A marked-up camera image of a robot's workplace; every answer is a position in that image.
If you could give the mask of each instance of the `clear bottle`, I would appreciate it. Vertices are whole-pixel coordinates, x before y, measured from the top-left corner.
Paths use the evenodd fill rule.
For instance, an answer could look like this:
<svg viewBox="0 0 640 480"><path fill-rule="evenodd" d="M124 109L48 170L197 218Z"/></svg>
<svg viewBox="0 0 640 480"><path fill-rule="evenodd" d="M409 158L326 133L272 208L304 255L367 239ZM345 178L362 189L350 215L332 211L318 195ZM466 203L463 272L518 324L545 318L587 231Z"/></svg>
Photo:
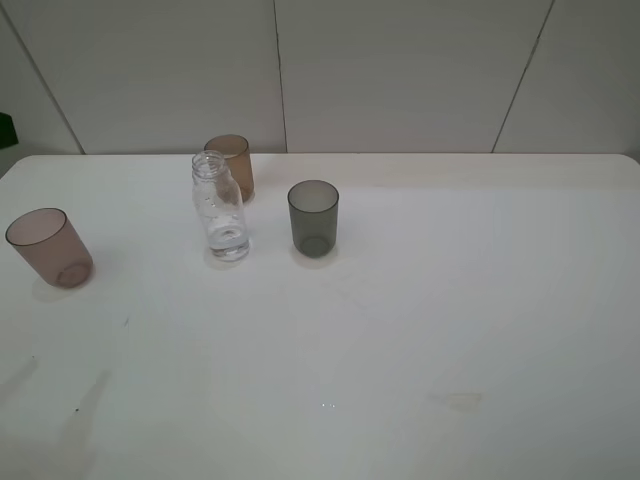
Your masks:
<svg viewBox="0 0 640 480"><path fill-rule="evenodd" d="M220 152L205 150L193 157L193 203L213 254L234 262L249 253L240 187Z"/></svg>

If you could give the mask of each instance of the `translucent cup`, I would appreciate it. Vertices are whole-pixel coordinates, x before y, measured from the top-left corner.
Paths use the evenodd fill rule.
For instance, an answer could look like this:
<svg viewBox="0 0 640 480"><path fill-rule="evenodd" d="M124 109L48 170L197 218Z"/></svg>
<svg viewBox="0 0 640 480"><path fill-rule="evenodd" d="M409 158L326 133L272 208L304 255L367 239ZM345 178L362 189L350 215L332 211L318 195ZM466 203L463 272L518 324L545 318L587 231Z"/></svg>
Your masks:
<svg viewBox="0 0 640 480"><path fill-rule="evenodd" d="M336 187L322 180L294 185L287 196L293 244L300 253L319 258L336 244L338 200Z"/></svg>
<svg viewBox="0 0 640 480"><path fill-rule="evenodd" d="M25 213L9 225L5 238L49 285L73 288L91 274L93 259L62 210Z"/></svg>
<svg viewBox="0 0 640 480"><path fill-rule="evenodd" d="M253 195L254 188L251 153L247 139L240 135L221 135L209 140L204 149L215 150L224 155L231 170L231 176L240 186L242 201L246 203Z"/></svg>

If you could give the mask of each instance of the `wall seam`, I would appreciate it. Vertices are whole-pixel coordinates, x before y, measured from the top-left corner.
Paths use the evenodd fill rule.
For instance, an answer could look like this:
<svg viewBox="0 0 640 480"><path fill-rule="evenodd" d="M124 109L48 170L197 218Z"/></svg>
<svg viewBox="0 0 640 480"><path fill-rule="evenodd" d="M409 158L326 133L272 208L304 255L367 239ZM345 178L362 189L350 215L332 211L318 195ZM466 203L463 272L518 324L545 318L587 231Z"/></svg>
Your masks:
<svg viewBox="0 0 640 480"><path fill-rule="evenodd" d="M75 142L76 146L78 147L78 150L80 150L80 153L85 155L86 152L84 151L84 148L82 148L82 144L80 143L80 140L78 139L78 137L76 135L76 132L74 132L73 128L71 128L71 124L69 123L69 120L67 119L67 116L64 114L64 111L62 110L62 107L60 106L60 104L56 100L56 97L53 95L53 92L49 88L49 85L47 84L46 80L44 79L44 76L42 75L42 72L38 68L38 65L36 64L35 60L33 59L33 56L31 55L31 52L27 48L26 43L24 43L24 41L22 40L22 37L20 36L20 33L18 32L18 29L16 28L15 24L13 23L13 20L9 16L9 12L7 12L7 10L5 9L5 7L2 4L2 2L0 2L0 15L2 15L2 17L7 22L7 25L9 25L9 30L11 31L11 33L15 37L16 41L18 42L18 46L20 47L20 49L22 50L22 53L24 53L25 57L27 58L27 61L29 62L29 65L31 65L31 68L33 69L34 73L36 74L36 77L40 81L40 84L42 85L42 88L44 88L44 91L47 94L47 96L49 97L49 100L51 100L51 103L53 104L53 107L58 112L58 115L60 115L60 118L61 118L62 122L64 123L65 127L69 131L69 134L73 138L73 141Z"/></svg>
<svg viewBox="0 0 640 480"><path fill-rule="evenodd" d="M273 21L276 27L276 51L278 53L278 74L280 75L280 103L282 105L282 128L284 129L284 151L289 152L289 141L287 140L287 116L284 111L284 88L282 87L282 57L280 56L280 34L278 33L278 12L276 10L276 0L273 0Z"/></svg>
<svg viewBox="0 0 640 480"><path fill-rule="evenodd" d="M511 98L511 102L509 102L509 106L507 107L507 112L505 113L504 118L502 119L502 125L500 125L500 130L498 130L498 135L496 136L496 140L493 143L493 148L491 149L491 153L496 151L496 147L498 146L498 142L500 141L500 136L502 135L502 131L504 130L504 126L507 124L507 119L509 118L509 114L511 113L511 109L513 108L513 104L516 101L516 97L518 96L518 92L520 91L520 87L522 86L522 82L524 81L524 77L527 74L527 70L531 65L533 60L533 56L538 49L538 44L540 43L540 37L542 36L542 32L544 31L544 27L547 25L547 21L549 20L549 16L551 15L551 10L555 5L556 0L551 0L551 4L549 5L549 9L547 10L547 14L542 21L542 25L540 26L540 31L538 32L538 36L536 37L535 42L533 42L533 47L531 48L531 52L529 53L529 58L527 59L527 63L522 70L522 74L520 75L520 80L518 81L518 85L516 86L515 92L513 92L513 97Z"/></svg>

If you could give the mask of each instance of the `bottle neck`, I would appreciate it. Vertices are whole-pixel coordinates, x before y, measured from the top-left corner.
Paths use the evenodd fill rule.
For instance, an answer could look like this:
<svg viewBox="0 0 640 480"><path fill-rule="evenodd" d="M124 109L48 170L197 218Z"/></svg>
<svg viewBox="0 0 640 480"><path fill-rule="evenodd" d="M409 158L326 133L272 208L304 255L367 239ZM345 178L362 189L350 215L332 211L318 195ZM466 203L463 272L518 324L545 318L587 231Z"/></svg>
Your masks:
<svg viewBox="0 0 640 480"><path fill-rule="evenodd" d="M191 171L194 181L213 182L229 173L229 167L222 153L205 150L193 157Z"/></svg>

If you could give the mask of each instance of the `dark gray cup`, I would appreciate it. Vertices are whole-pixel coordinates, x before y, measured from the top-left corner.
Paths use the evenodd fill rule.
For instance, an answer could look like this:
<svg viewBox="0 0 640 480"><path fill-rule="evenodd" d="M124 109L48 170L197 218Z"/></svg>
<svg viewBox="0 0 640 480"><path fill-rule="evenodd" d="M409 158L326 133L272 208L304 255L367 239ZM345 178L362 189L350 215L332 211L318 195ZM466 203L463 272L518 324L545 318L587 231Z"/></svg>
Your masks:
<svg viewBox="0 0 640 480"><path fill-rule="evenodd" d="M300 253L318 258L334 247L339 198L336 187L322 180L306 180L289 190L293 244Z"/></svg>

